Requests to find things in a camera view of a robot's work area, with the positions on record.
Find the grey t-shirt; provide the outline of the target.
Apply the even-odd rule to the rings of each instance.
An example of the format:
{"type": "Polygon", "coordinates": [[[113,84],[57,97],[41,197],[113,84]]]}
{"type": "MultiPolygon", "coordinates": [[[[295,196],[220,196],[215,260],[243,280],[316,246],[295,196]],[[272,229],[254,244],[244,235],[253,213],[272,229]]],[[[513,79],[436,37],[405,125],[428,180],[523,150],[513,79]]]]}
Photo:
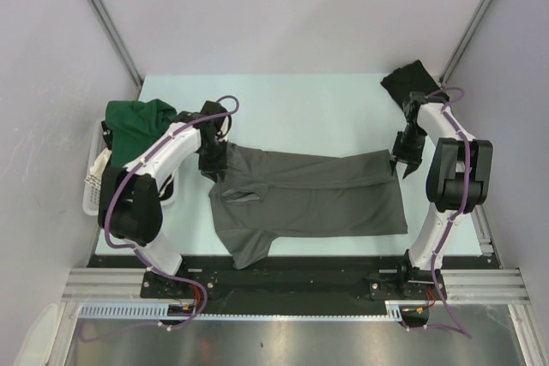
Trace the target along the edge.
{"type": "Polygon", "coordinates": [[[237,269],[266,258],[279,237],[408,231],[387,150],[336,158],[231,144],[209,199],[215,232],[237,269]]]}

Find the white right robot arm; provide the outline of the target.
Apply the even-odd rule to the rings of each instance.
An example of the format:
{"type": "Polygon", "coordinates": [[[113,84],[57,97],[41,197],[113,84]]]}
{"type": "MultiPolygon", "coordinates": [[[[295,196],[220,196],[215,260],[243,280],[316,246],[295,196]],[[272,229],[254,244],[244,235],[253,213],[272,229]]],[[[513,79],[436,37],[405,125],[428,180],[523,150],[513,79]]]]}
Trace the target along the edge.
{"type": "Polygon", "coordinates": [[[404,99],[406,127],[397,133],[391,168],[406,166],[408,177],[421,166],[425,140],[435,145],[425,182],[429,208],[418,237],[397,269],[395,287],[416,298],[426,285],[439,283],[437,270],[450,235],[488,195],[493,145],[467,132],[440,92],[413,92],[404,99]]]}

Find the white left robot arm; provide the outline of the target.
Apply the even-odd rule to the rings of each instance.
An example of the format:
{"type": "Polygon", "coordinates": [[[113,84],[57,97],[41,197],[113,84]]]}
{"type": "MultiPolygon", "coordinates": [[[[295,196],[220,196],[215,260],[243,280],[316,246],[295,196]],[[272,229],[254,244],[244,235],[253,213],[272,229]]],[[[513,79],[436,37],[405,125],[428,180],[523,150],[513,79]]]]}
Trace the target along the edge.
{"type": "Polygon", "coordinates": [[[129,249],[150,271],[161,273],[160,288],[180,297],[190,286],[179,270],[183,258],[162,233],[160,187],[193,154],[201,174],[218,182],[226,175],[227,135],[239,101],[226,95],[208,100],[199,112],[183,111],[148,149],[122,167],[104,169],[98,223],[112,249],[129,249]]]}

